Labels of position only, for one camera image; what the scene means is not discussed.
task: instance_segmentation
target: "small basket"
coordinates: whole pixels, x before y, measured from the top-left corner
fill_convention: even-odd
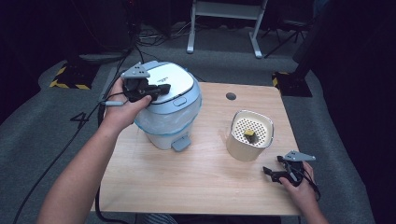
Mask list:
[[[264,115],[238,111],[233,117],[231,134],[226,146],[239,161],[254,161],[271,145],[274,138],[274,123]]]

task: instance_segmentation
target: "hand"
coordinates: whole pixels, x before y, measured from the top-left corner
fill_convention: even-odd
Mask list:
[[[102,122],[107,128],[114,129],[117,132],[131,125],[140,110],[148,106],[151,101],[151,96],[147,95],[134,103],[129,102],[124,94],[117,94],[122,92],[122,83],[122,78],[119,78],[115,82],[109,95],[116,95],[111,96],[108,100],[121,101],[125,102],[125,104],[122,106],[108,106],[106,108],[105,118]]]
[[[306,172],[312,177],[312,181],[314,181],[314,170],[312,167],[306,161],[303,161],[303,165]],[[302,183],[298,187],[294,187],[285,177],[280,177],[279,181],[283,186],[285,186],[285,189],[289,192],[294,203],[303,211],[303,213],[312,208],[318,209],[316,193],[306,179],[303,179]]]

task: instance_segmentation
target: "person's right arm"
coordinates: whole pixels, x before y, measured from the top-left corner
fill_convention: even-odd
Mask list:
[[[314,181],[314,170],[312,167],[304,161],[304,168],[312,177],[312,181]],[[309,185],[306,179],[298,186],[294,187],[288,179],[284,177],[279,178],[280,182],[283,186],[285,186],[286,190],[289,192],[290,197],[294,201],[294,203],[300,208],[303,212],[304,217],[308,224],[328,224],[329,221],[320,211],[316,193]]]

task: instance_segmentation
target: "perforated inner wall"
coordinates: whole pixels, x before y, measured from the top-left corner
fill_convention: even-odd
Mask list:
[[[257,135],[259,141],[250,144],[249,141],[244,136],[245,130],[252,130]],[[254,146],[254,147],[263,147],[266,144],[266,136],[267,136],[268,129],[265,125],[261,122],[258,122],[253,119],[242,118],[236,121],[235,125],[233,126],[233,135],[236,140],[243,142],[245,144]]]

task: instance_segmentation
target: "table top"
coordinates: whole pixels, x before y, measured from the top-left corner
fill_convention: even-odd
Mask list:
[[[276,156],[298,150],[274,87],[200,83],[203,104],[182,152],[156,148],[131,125],[119,136],[101,187],[101,210],[171,214],[299,215],[289,194],[262,167],[284,170]],[[235,100],[228,100],[232,92]],[[226,148],[233,116],[246,109],[274,123],[274,141],[255,161]]]

